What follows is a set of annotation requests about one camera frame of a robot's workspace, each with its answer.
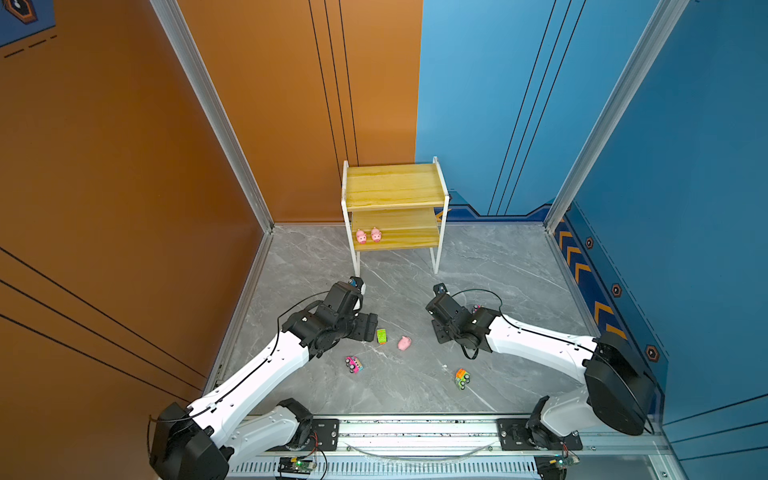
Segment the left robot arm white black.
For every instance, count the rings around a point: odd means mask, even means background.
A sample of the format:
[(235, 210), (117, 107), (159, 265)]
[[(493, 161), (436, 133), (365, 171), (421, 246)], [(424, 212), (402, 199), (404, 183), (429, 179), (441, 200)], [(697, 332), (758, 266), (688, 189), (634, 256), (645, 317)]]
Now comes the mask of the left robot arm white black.
[(362, 310), (365, 283), (352, 276), (312, 294), (276, 319), (268, 345), (220, 386), (187, 406), (173, 403), (148, 422), (148, 461), (161, 479), (224, 479), (273, 448), (299, 450), (312, 413), (293, 398), (248, 416), (282, 381), (344, 339), (371, 342), (378, 317)]

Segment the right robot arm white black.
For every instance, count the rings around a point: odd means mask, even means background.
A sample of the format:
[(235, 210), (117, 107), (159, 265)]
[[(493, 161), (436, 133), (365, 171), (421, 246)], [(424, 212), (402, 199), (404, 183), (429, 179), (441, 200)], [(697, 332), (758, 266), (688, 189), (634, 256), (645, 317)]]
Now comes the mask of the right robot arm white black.
[(584, 429), (603, 424), (619, 433), (653, 433), (649, 418), (655, 382), (640, 355), (619, 334), (579, 336), (526, 324), (502, 309), (460, 305), (444, 284), (433, 288), (426, 310), (437, 341), (454, 342), (469, 360), (480, 352), (512, 355), (556, 370), (574, 380), (577, 388), (541, 397), (522, 434), (540, 450), (575, 446)]

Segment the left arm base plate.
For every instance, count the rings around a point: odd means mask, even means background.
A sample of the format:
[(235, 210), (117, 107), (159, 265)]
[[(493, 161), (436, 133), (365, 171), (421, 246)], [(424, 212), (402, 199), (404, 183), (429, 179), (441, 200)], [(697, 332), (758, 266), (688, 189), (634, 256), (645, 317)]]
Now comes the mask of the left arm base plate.
[(337, 418), (313, 418), (299, 423), (297, 432), (287, 445), (277, 446), (270, 452), (308, 452), (317, 446), (323, 451), (335, 451), (339, 438), (340, 421)]

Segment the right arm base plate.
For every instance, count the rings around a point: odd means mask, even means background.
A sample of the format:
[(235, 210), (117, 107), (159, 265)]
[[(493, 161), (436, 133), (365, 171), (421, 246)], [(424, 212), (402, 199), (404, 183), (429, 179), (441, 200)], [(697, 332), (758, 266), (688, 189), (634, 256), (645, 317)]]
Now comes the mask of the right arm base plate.
[(526, 419), (512, 417), (496, 420), (497, 436), (503, 451), (571, 452), (583, 449), (581, 437), (577, 432), (558, 437), (544, 427), (531, 429), (527, 423)]

